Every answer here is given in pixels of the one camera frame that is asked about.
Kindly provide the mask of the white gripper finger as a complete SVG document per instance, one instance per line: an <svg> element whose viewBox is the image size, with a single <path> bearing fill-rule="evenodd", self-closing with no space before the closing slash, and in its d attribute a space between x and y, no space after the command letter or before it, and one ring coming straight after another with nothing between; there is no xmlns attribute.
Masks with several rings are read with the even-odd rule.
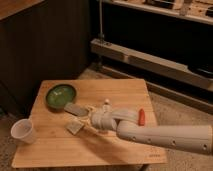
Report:
<svg viewBox="0 0 213 171"><path fill-rule="evenodd" d="M81 121L86 127L94 128L89 121Z"/></svg>
<svg viewBox="0 0 213 171"><path fill-rule="evenodd" d="M93 106L86 106L86 109L88 110L89 114L95 111L95 107Z"/></svg>

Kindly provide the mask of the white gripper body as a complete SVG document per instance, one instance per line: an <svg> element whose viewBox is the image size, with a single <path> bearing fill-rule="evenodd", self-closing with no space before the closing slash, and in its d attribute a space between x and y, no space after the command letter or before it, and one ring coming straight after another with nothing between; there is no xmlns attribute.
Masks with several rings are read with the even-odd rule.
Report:
<svg viewBox="0 0 213 171"><path fill-rule="evenodd" d="M90 117L91 125L102 131L115 131L117 123L111 116L111 105L110 101L106 99L100 108L97 108Z"/></svg>

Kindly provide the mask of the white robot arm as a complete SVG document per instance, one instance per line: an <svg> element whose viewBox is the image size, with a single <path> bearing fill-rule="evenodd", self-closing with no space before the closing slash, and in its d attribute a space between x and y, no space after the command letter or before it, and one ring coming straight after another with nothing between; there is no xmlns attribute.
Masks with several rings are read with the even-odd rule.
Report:
<svg viewBox="0 0 213 171"><path fill-rule="evenodd" d="M212 125L146 125L143 110L112 108L105 102L88 113L90 125L113 131L119 139L213 156Z"/></svg>

